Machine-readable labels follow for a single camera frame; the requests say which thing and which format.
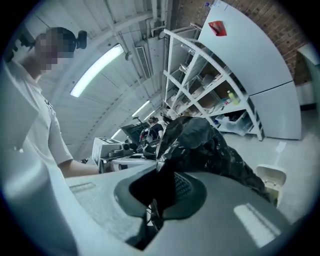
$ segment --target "black plastic bag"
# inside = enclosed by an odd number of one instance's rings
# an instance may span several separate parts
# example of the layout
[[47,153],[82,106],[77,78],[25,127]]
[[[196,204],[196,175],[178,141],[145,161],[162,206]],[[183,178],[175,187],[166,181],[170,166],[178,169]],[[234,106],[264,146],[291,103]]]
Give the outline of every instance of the black plastic bag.
[[182,116],[173,120],[156,156],[158,174],[168,167],[175,172],[209,172],[231,178],[270,202],[263,181],[205,118]]

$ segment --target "white panel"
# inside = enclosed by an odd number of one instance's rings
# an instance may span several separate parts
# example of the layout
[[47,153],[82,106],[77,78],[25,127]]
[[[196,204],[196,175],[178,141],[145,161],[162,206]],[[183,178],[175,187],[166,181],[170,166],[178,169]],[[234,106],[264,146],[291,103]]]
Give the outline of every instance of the white panel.
[[296,86],[300,106],[316,103],[315,92],[312,82]]
[[173,39],[172,58],[170,72],[176,71],[180,64],[185,64],[188,52],[181,47],[183,43],[180,40]]
[[92,0],[84,0],[85,5],[89,9],[96,23],[101,31],[108,27],[106,19],[107,6],[104,0],[95,0],[94,4]]
[[89,38],[92,39],[99,34],[101,29],[83,0],[77,0],[76,2],[70,0],[60,0],[60,2],[68,12],[69,16],[76,21],[76,24],[81,28],[81,30],[88,32]]
[[301,138],[301,111],[294,82],[250,96],[264,135],[282,139]]
[[148,48],[153,74],[158,74],[164,70],[165,61],[165,41],[158,37],[148,39]]
[[31,14],[25,20],[24,23],[25,23],[26,29],[29,31],[29,33],[32,35],[34,39],[49,28],[46,24],[44,24],[43,21],[41,21],[34,14]]
[[98,74],[83,91],[80,97],[89,97],[100,103],[110,103],[118,98],[121,91],[102,74]]
[[57,0],[42,1],[34,15],[39,17],[51,28],[64,27],[72,31],[75,35],[77,35],[81,30],[80,26],[78,26],[75,20],[71,18],[70,13],[68,13],[68,11]]
[[[227,36],[215,36],[208,23],[223,21]],[[281,54],[268,36],[231,6],[213,6],[198,39],[239,79],[249,95],[292,81]]]

